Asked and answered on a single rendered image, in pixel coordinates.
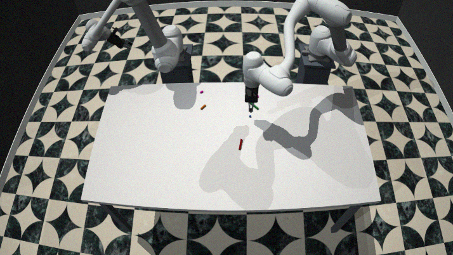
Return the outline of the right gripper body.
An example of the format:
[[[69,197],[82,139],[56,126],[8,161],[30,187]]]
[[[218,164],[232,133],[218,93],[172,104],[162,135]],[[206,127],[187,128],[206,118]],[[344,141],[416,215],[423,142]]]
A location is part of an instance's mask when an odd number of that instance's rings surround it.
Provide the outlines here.
[[[113,28],[113,27],[112,27]],[[111,32],[110,29],[106,28],[104,33],[102,34],[102,36],[100,38],[102,38],[103,40],[107,40],[108,42],[116,45],[118,48],[122,48],[124,43],[125,43],[125,40],[124,39],[121,39],[118,35],[116,35],[115,33],[117,32],[118,28],[113,28],[114,31]]]

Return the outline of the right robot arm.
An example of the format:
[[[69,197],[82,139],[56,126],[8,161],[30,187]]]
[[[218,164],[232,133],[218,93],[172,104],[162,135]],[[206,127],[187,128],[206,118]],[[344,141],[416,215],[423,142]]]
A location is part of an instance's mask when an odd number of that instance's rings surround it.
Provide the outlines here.
[[[162,30],[147,0],[113,0],[99,22],[94,19],[87,22],[85,28],[88,33],[82,40],[84,51],[91,51],[97,45],[106,29],[105,24],[121,2],[132,7],[150,39],[153,45],[151,51],[155,66],[159,72],[168,73],[177,66],[178,62],[183,63],[185,61],[187,47],[183,46],[181,30],[175,25],[168,25]]]

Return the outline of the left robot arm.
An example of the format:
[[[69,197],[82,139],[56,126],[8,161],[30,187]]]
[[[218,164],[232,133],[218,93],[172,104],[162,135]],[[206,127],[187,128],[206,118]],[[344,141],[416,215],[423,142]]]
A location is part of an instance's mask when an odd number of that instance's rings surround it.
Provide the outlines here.
[[[278,96],[291,94],[293,84],[290,72],[295,61],[294,28],[310,11],[319,14],[329,29],[323,25],[315,27],[309,46],[304,47],[302,54],[308,56],[309,62],[330,63],[330,57],[342,66],[353,66],[357,54],[346,40],[344,28],[351,21],[351,10],[338,0],[296,0],[284,22],[284,61],[270,68],[258,52],[249,52],[243,62],[246,80],[258,82]]]

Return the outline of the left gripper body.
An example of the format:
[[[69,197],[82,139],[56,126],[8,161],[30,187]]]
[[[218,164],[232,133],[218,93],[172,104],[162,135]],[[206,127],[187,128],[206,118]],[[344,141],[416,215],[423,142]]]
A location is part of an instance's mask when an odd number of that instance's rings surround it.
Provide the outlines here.
[[[258,102],[258,90],[260,83],[250,82],[244,78],[245,84],[245,102],[246,103],[257,103]]]

